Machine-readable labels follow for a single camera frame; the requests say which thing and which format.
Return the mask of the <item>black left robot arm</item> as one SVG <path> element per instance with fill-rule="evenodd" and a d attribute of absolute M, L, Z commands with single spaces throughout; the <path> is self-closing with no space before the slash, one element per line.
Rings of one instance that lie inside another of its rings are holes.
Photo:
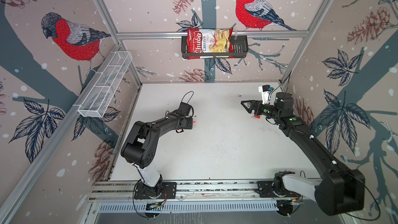
<path fill-rule="evenodd" d="M 152 163 L 160 137 L 171 131 L 182 133 L 192 128 L 193 110 L 175 110 L 156 121 L 134 123 L 123 143 L 120 155 L 138 170 L 141 181 L 137 187 L 142 189 L 146 196 L 159 197 L 163 190 L 162 175 Z"/>

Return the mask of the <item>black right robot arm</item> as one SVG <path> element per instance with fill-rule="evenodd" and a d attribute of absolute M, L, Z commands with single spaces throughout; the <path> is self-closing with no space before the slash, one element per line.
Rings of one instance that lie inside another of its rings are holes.
<path fill-rule="evenodd" d="M 278 196 L 296 193 L 316 202 L 328 216 L 360 211 L 364 208 L 365 178 L 359 170 L 351 170 L 339 162 L 309 132 L 305 122 L 293 113 L 293 98 L 279 92 L 273 105 L 247 100 L 241 105 L 256 116 L 274 120 L 279 129 L 306 155 L 320 179 L 301 177 L 290 171 L 274 176 L 273 191 Z"/>

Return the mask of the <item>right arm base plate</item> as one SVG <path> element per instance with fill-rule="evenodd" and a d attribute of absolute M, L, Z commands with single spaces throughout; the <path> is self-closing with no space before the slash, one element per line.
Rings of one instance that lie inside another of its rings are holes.
<path fill-rule="evenodd" d="M 255 192 L 260 196 L 260 198 L 288 198 L 288 199 L 293 199 L 293 198 L 300 198 L 301 195 L 294 194 L 292 192 L 289 193 L 276 193 L 274 191 L 273 187 L 273 181 L 272 180 L 261 180 L 257 181 L 257 189 Z"/>

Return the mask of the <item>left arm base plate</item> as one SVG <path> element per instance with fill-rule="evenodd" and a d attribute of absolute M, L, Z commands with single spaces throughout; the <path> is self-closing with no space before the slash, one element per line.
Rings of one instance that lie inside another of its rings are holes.
<path fill-rule="evenodd" d="M 158 183 L 155 187 L 149 187 L 142 182 L 138 182 L 134 189 L 135 200 L 149 199 L 175 199 L 177 191 L 176 182 Z"/>

